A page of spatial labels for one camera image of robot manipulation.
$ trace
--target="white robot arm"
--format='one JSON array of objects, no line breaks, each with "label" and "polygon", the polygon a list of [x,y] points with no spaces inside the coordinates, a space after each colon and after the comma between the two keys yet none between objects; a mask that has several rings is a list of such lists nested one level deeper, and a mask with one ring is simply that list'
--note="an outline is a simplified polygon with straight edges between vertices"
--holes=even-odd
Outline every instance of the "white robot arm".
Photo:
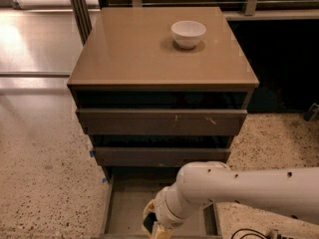
[{"label": "white robot arm", "polygon": [[[198,208],[237,202],[319,224],[319,167],[232,171],[221,162],[192,162],[176,182],[161,190],[145,209],[154,213],[158,230],[170,238]],[[157,238],[153,231],[150,238]]]}]

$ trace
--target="white bowl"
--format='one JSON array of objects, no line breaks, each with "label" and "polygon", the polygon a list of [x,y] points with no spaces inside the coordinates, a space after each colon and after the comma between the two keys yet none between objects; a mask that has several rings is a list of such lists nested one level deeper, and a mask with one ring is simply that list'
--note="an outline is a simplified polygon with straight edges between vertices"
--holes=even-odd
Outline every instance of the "white bowl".
[{"label": "white bowl", "polygon": [[199,22],[183,20],[171,26],[173,39],[181,48],[191,49],[195,47],[206,32],[206,28]]}]

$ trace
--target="floor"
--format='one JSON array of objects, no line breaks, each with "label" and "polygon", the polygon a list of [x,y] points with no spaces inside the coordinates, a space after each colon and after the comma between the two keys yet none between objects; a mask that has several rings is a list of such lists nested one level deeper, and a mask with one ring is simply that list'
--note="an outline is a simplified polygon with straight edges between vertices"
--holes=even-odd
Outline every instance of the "floor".
[{"label": "floor", "polygon": [[[98,14],[91,14],[93,24]],[[0,72],[71,72],[81,49],[70,12],[0,11]],[[0,78],[1,239],[89,239],[101,232],[109,186],[89,155],[66,82]],[[227,164],[234,170],[318,166],[319,120],[249,114],[231,148]],[[224,239],[241,228],[319,238],[318,225],[235,203],[216,207]]]}]

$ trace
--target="cable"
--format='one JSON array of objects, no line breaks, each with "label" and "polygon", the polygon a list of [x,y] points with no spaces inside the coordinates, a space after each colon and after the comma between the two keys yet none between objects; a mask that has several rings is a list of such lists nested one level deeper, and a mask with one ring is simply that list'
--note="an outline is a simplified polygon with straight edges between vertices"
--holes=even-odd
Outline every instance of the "cable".
[{"label": "cable", "polygon": [[245,235],[243,235],[243,236],[241,236],[239,239],[243,239],[243,238],[245,238],[246,236],[248,236],[248,235],[254,235],[255,237],[258,237],[258,238],[260,238],[260,239],[265,239],[265,238],[267,238],[267,237],[265,237],[264,235],[258,235],[258,234],[253,234],[253,233],[248,233],[248,234],[245,234]]},{"label": "cable", "polygon": [[249,232],[254,232],[255,234],[254,235],[258,235],[259,236],[259,238],[261,238],[261,239],[267,239],[267,237],[264,235],[264,234],[262,234],[262,233],[260,233],[260,232],[258,232],[258,231],[256,231],[256,230],[254,230],[254,229],[250,229],[250,228],[241,228],[241,229],[238,229],[236,232],[234,232],[233,234],[232,234],[232,236],[231,236],[231,239],[233,239],[234,237],[235,237],[235,235],[238,233],[238,232],[240,232],[240,231],[249,231]]}]

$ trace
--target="drawer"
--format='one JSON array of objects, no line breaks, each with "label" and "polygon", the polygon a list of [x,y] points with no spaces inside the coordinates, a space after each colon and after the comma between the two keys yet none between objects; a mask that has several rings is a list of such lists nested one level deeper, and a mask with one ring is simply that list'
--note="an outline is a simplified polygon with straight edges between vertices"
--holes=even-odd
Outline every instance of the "drawer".
[{"label": "drawer", "polygon": [[192,161],[227,162],[229,148],[95,147],[100,166],[182,167]]},{"label": "drawer", "polygon": [[238,135],[246,110],[77,109],[86,134]]}]

